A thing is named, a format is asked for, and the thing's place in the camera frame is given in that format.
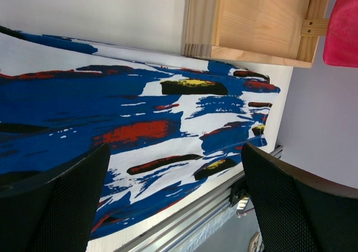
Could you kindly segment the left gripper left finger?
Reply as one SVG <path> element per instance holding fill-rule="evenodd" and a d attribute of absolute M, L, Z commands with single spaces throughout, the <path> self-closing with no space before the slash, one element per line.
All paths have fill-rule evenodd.
<path fill-rule="evenodd" d="M 1 175 L 1 251 L 86 251 L 110 160 L 103 143 L 55 168 Z"/>

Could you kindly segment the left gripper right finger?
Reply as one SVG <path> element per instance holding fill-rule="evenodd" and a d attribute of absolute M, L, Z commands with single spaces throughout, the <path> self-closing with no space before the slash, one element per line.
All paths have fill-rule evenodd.
<path fill-rule="evenodd" d="M 244 144 L 248 193 L 265 251 L 357 251 L 357 189 Z"/>

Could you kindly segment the blue patterned trousers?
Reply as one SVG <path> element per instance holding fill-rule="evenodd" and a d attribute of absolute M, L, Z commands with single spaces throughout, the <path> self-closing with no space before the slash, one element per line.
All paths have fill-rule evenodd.
<path fill-rule="evenodd" d="M 92 239 L 151 217 L 266 146 L 280 88 L 222 62 L 122 59 L 114 46 L 1 28 L 1 173 L 43 172 L 107 143 Z"/>

